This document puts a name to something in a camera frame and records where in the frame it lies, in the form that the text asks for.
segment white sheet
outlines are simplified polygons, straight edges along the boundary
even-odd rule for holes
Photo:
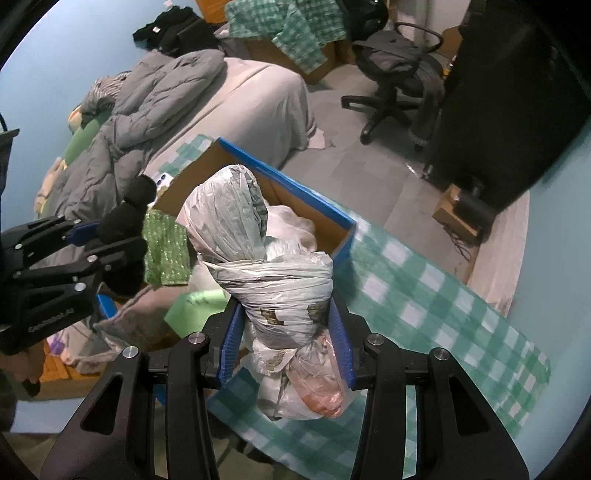
[[[225,62],[227,71],[156,153],[147,175],[156,173],[182,144],[199,134],[224,138],[274,167],[292,148],[324,148],[300,75],[260,61],[226,58]]]

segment chair armrest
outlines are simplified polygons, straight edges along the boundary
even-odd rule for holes
[[[431,48],[429,48],[427,50],[427,53],[433,53],[436,50],[439,50],[439,48],[443,45],[443,36],[433,30],[430,30],[429,28],[425,28],[425,27],[421,27],[420,25],[415,25],[414,23],[407,23],[407,22],[396,22],[394,24],[394,29],[400,33],[402,35],[402,33],[400,32],[399,28],[400,27],[412,27],[412,28],[416,28],[418,30],[422,30],[424,32],[430,33],[431,35],[434,35],[435,37],[437,37],[437,44],[432,46]]]

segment person's hand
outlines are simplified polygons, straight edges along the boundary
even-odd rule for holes
[[[18,382],[25,380],[29,380],[31,383],[39,382],[39,377],[43,374],[44,362],[43,342],[39,342],[16,355],[8,356],[0,353],[0,369],[12,374]]]

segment blue wall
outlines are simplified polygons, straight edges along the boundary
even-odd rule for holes
[[[591,121],[531,189],[524,261],[509,321],[548,355],[550,385],[517,444],[532,478],[591,395]]]
[[[175,4],[193,7],[193,0]],[[132,33],[163,0],[60,0],[0,70],[0,112],[20,128],[2,195],[1,229],[33,218],[33,200],[71,136],[67,116],[97,78],[128,70],[145,54]]]

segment pink plastic bag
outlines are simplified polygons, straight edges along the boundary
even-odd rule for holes
[[[304,404],[325,417],[338,417],[356,397],[339,374],[327,329],[319,329],[312,343],[297,351],[285,374]]]

